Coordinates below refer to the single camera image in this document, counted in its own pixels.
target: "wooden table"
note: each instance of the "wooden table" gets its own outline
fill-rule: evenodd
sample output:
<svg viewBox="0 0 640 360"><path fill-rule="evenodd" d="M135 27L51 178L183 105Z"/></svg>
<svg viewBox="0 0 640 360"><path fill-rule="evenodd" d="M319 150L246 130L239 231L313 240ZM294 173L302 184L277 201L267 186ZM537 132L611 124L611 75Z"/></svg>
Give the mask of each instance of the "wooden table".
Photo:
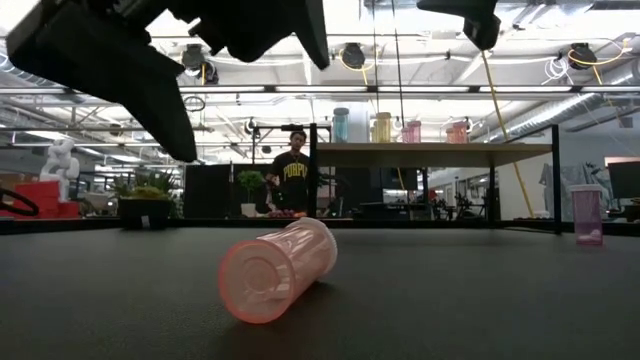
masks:
<svg viewBox="0 0 640 360"><path fill-rule="evenodd" d="M551 152L546 144L318 143L319 166L491 167Z"/></svg>

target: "white robot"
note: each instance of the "white robot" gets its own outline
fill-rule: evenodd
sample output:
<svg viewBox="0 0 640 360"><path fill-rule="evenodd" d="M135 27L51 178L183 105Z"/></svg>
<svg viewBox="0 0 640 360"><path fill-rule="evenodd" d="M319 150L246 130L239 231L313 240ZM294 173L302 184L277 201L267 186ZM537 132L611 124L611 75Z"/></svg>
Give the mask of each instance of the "white robot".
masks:
<svg viewBox="0 0 640 360"><path fill-rule="evenodd" d="M60 189L59 202L69 200L69 179L75 179L80 174L78 159L71 157L74 147L73 140L56 140L47 151L49 158L40 170L40 181L57 181Z"/></svg>

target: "computer screen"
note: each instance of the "computer screen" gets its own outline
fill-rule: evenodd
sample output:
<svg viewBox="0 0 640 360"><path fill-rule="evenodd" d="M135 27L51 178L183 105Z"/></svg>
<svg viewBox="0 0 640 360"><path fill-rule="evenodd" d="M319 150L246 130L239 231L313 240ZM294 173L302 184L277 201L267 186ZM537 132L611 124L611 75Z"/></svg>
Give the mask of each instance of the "computer screen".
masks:
<svg viewBox="0 0 640 360"><path fill-rule="evenodd" d="M616 199L640 197L640 161L609 164L609 177Z"/></svg>

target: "person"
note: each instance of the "person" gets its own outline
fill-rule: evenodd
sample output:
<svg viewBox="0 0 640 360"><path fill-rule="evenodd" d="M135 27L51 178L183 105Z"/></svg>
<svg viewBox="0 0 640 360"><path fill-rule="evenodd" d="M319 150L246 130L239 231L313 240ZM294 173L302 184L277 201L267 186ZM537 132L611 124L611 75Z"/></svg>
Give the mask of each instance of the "person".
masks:
<svg viewBox="0 0 640 360"><path fill-rule="evenodd" d="M272 186L279 186L283 194L284 204L280 210L302 213L307 210L309 157L301 153L300 149L307 141L307 134L304 131L293 131L289 140L291 150L276 156L266 180Z"/></svg>

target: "black planter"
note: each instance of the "black planter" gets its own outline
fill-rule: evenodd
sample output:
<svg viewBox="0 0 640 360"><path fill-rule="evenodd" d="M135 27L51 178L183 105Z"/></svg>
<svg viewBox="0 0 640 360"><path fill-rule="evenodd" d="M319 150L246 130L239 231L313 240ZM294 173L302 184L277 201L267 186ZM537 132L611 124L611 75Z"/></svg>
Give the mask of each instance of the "black planter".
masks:
<svg viewBox="0 0 640 360"><path fill-rule="evenodd" d="M118 216L125 229L161 230L167 227L171 200L120 199Z"/></svg>

